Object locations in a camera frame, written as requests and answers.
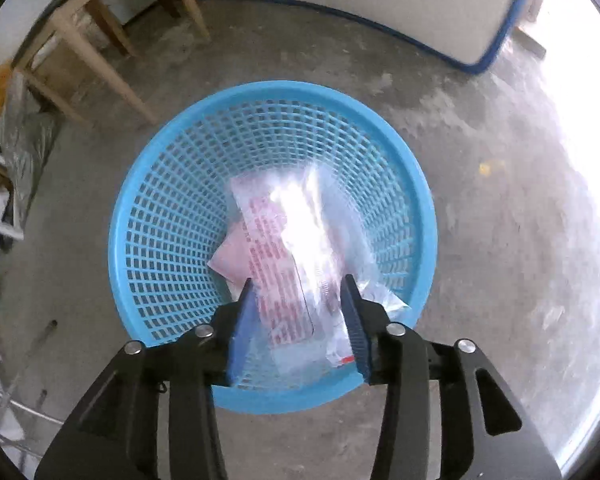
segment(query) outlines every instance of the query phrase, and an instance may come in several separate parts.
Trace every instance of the wooden frame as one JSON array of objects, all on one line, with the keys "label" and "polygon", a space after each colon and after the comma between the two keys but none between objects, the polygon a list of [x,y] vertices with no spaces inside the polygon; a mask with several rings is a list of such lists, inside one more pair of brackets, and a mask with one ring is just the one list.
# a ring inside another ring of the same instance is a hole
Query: wooden frame
[{"label": "wooden frame", "polygon": [[[182,0],[187,12],[193,19],[196,27],[205,40],[210,40],[209,31],[206,28],[202,12],[196,3],[196,0]],[[87,123],[68,101],[49,88],[43,81],[35,76],[30,68],[30,63],[36,53],[54,34],[58,33],[72,48],[72,50],[98,74],[109,86],[127,101],[133,108],[140,112],[151,124],[157,124],[157,116],[147,107],[146,104],[135,94],[131,87],[120,77],[118,72],[102,57],[97,49],[91,45],[87,39],[80,33],[72,22],[72,16],[82,7],[91,6],[95,8],[102,16],[104,22],[109,25],[110,32],[115,35],[116,43],[120,43],[132,56],[136,56],[135,50],[128,40],[120,22],[113,16],[110,10],[99,0],[67,0],[60,5],[49,17],[40,33],[35,37],[30,47],[25,51],[22,58],[14,67],[22,73],[34,88],[36,88],[44,97],[53,102],[65,115],[75,121]]]}]

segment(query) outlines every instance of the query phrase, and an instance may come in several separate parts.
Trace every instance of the metal wire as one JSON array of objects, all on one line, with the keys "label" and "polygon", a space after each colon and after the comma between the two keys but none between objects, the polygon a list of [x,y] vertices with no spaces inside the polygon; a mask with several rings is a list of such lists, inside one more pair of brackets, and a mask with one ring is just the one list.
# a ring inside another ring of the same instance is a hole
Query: metal wire
[{"label": "metal wire", "polygon": [[3,446],[14,447],[15,449],[17,449],[19,451],[23,451],[24,453],[30,454],[31,456],[33,456],[39,460],[42,459],[42,455],[40,455],[40,453],[36,453],[32,449],[29,449],[27,446],[23,446],[22,444],[14,442],[10,438],[6,438],[5,436],[2,436],[1,434],[0,434],[0,444],[2,444]]},{"label": "metal wire", "polygon": [[[38,397],[38,400],[36,401],[36,410],[41,410],[42,409],[42,405],[44,404],[46,399],[46,390],[42,390],[40,392],[40,396]],[[36,423],[36,419],[34,418],[34,415],[29,417],[30,420],[26,420],[23,425],[22,425],[22,429],[24,430],[24,434],[31,434],[34,431],[35,428],[35,423]],[[27,463],[27,455],[23,452],[20,454],[20,461],[18,462],[18,469],[20,470],[21,473],[24,472],[24,467]]]},{"label": "metal wire", "polygon": [[27,369],[27,367],[29,367],[29,363],[33,359],[34,355],[38,353],[40,348],[42,348],[49,336],[51,336],[51,334],[56,330],[57,326],[58,322],[55,319],[49,321],[49,323],[47,324],[47,326],[44,327],[42,332],[33,340],[31,346],[29,347],[29,350],[27,350],[27,352],[24,354],[20,367],[18,368],[18,371],[11,380],[11,384],[0,398],[0,425],[2,423],[4,413],[7,411],[9,401],[11,400],[11,397],[13,397],[13,394],[16,391],[16,387],[24,371]]},{"label": "metal wire", "polygon": [[[3,397],[4,397],[4,392],[0,391],[0,398],[2,399]],[[10,399],[9,403],[12,406],[15,406],[16,408],[24,410],[27,413],[31,413],[31,415],[35,415],[40,418],[43,418],[44,420],[48,420],[49,422],[52,422],[53,424],[57,424],[58,426],[62,426],[64,424],[64,420],[60,420],[59,418],[55,418],[54,416],[47,415],[46,413],[39,412],[38,410],[34,410],[33,408],[30,408],[26,404],[22,404],[21,402],[18,402],[17,400]]]}]

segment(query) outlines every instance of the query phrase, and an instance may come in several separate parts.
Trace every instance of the blue gripper pad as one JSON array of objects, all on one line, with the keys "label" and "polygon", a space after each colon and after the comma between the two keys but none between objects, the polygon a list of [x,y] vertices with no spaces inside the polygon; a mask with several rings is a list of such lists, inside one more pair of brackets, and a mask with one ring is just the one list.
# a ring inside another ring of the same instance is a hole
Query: blue gripper pad
[{"label": "blue gripper pad", "polygon": [[226,365],[226,376],[230,384],[236,383],[242,377],[249,344],[260,323],[256,291],[251,280],[245,282],[237,303],[240,306],[240,313],[235,323],[234,333],[229,340]]},{"label": "blue gripper pad", "polygon": [[365,383],[368,383],[371,378],[371,342],[358,314],[357,305],[362,303],[362,297],[351,274],[347,274],[340,283],[340,303],[356,367]]}]

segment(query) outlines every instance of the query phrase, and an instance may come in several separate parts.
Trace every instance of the plastic sheet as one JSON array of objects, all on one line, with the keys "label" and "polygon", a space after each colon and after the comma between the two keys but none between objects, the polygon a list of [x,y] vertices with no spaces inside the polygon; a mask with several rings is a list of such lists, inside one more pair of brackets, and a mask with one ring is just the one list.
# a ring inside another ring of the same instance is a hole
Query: plastic sheet
[{"label": "plastic sheet", "polygon": [[58,124],[49,113],[40,112],[23,76],[14,72],[0,115],[0,147],[13,182],[14,224],[24,225]]},{"label": "plastic sheet", "polygon": [[328,167],[247,173],[231,179],[230,191],[237,218],[209,267],[233,289],[253,278],[280,372],[352,360],[340,311],[345,274],[361,283],[364,298],[387,310],[405,306],[381,283],[360,213]]}]

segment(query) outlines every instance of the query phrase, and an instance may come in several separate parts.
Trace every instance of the basket rim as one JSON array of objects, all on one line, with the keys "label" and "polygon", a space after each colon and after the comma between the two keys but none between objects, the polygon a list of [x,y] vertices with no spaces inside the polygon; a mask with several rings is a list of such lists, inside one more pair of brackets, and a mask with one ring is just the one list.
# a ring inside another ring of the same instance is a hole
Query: basket rim
[{"label": "basket rim", "polygon": [[[268,95],[272,92],[275,92],[275,97]],[[147,328],[141,323],[139,317],[132,316],[126,309],[127,305],[131,306],[133,310],[136,309],[128,286],[125,290],[126,270],[121,263],[125,260],[126,224],[139,183],[144,180],[147,169],[154,163],[157,156],[173,142],[177,133],[191,125],[193,119],[198,118],[206,110],[218,110],[223,105],[228,108],[236,101],[236,98],[240,97],[251,101],[288,99],[304,102],[312,102],[311,97],[317,98],[320,100],[320,106],[331,107],[333,111],[340,112],[382,146],[392,167],[399,174],[401,181],[411,187],[416,199],[413,223],[417,225],[420,235],[420,254],[418,255],[419,261],[413,269],[414,280],[411,295],[408,299],[403,298],[411,308],[405,309],[399,319],[400,322],[412,328],[420,317],[429,296],[438,251],[434,204],[422,168],[407,143],[394,128],[378,113],[360,101],[337,90],[313,83],[271,80],[233,86],[189,106],[162,126],[142,149],[126,174],[111,218],[108,264],[112,294],[120,319],[129,335],[142,340],[147,346],[161,344],[159,341],[152,340],[153,338],[147,339]],[[315,383],[297,390],[263,392],[214,386],[214,402],[222,408],[243,413],[296,412],[335,400],[360,386],[362,382],[362,376],[357,372],[355,364],[348,364],[334,368]]]}]

